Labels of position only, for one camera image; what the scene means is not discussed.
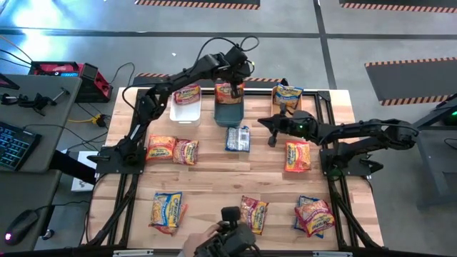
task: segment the human hand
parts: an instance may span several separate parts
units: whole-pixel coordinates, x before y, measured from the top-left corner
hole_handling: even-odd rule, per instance
[[[194,252],[198,246],[204,243],[206,240],[212,238],[217,234],[217,230],[221,227],[218,224],[214,224],[206,229],[203,233],[192,233],[184,242],[183,252],[185,257],[194,257]]]

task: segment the red electronic device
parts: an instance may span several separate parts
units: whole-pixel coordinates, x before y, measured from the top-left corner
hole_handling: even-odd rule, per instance
[[[107,103],[113,87],[100,74],[99,68],[91,64],[72,61],[32,61],[29,75],[79,77],[81,88],[75,103]]]

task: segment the gray floor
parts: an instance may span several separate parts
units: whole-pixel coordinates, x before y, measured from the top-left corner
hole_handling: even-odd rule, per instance
[[[299,33],[318,32],[312,0],[261,0],[258,11],[135,6],[132,2],[10,0],[0,15],[0,29],[23,29],[25,35],[7,37],[35,60],[88,62],[98,66],[108,80],[111,80],[117,67],[128,61],[136,64],[136,73],[177,72],[192,65],[207,38],[44,36],[39,30],[25,28],[283,34],[283,38],[262,38],[260,46],[248,53],[256,63],[253,76],[286,77],[293,85],[305,89],[328,89],[320,40],[291,38]],[[342,9],[338,0],[321,1],[321,9],[326,32],[332,34],[457,34],[457,26],[453,26],[457,24],[457,14]],[[457,56],[455,42],[330,39],[328,47],[336,85],[338,89],[350,91],[356,119],[397,118],[415,121],[427,114],[434,105],[380,106],[363,64],[367,61]],[[0,41],[0,49],[19,54],[3,41]],[[205,52],[228,49],[227,43],[215,41],[208,45]],[[127,85],[131,72],[129,69],[121,71],[114,82],[116,88]],[[0,72],[24,74],[27,69],[2,62]],[[113,105],[112,101],[95,106],[109,114]],[[86,104],[83,107],[97,113]],[[88,117],[78,106],[71,112],[73,119]],[[67,126],[83,138],[104,132],[102,128],[87,124]],[[79,140],[65,132],[59,149],[76,143]],[[373,176],[373,187],[386,246],[402,251],[457,255],[457,205],[440,206],[427,211],[418,211],[416,208],[417,201],[430,196],[431,186],[417,148],[402,152],[379,151],[374,158],[385,164],[384,170]],[[62,178],[55,202],[78,201],[89,197],[87,194],[69,193],[70,181],[68,177]],[[81,238],[85,208],[75,206],[57,210],[51,221],[57,234],[49,241],[39,241],[37,248],[77,245]]]

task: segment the black mat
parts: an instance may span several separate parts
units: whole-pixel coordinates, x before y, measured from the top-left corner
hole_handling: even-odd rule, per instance
[[[343,8],[457,13],[456,0],[340,0]]]
[[[441,102],[457,93],[457,59],[378,61],[365,64],[381,105]]]
[[[160,78],[168,76],[168,74],[150,74],[140,73],[136,75],[134,84],[143,83],[156,83],[160,81]],[[272,89],[276,86],[281,79],[264,79],[264,78],[246,78],[246,88],[250,89]],[[214,82],[209,79],[202,79],[197,82],[202,88],[214,88]]]
[[[136,5],[257,10],[260,0],[136,0]]]

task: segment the butcher block tabletop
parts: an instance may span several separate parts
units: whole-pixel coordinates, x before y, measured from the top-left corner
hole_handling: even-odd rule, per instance
[[[117,94],[107,146],[115,145],[129,132],[133,110],[122,100],[123,90],[119,89]],[[130,88],[126,92],[127,101],[135,103],[137,90]],[[330,95],[336,123],[354,122],[349,92],[330,90]],[[301,105],[304,111],[316,116],[312,97],[304,96]],[[327,117],[323,103],[322,106],[324,117]],[[320,146],[310,143],[311,171],[285,173],[285,141],[300,139],[281,134],[275,148],[268,146],[270,133],[257,119],[271,116],[271,97],[245,96],[241,125],[251,129],[250,153],[224,150],[226,128],[216,125],[213,114],[214,96],[203,95],[200,126],[177,126],[169,118],[169,109],[149,126],[146,144],[149,134],[199,140],[198,163],[195,166],[175,164],[171,160],[146,163],[136,192],[128,248],[181,249],[190,233],[203,232],[220,221],[221,209],[240,206],[241,197],[245,195],[269,203],[263,234],[256,236],[256,244],[261,250],[337,250],[334,228],[324,231],[323,239],[316,236],[308,238],[304,232],[292,228],[295,221],[293,208],[298,196],[320,198],[330,205],[328,183],[319,163]],[[89,240],[113,212],[119,179],[120,175],[109,174],[96,186],[89,214]],[[347,184],[354,216],[370,237],[383,245],[369,185],[359,177],[347,177]],[[183,202],[189,205],[178,233],[169,236],[149,228],[154,194],[177,191],[183,192]],[[349,242],[347,222],[342,213],[341,217],[343,234]],[[116,242],[123,229],[124,215],[119,220]]]

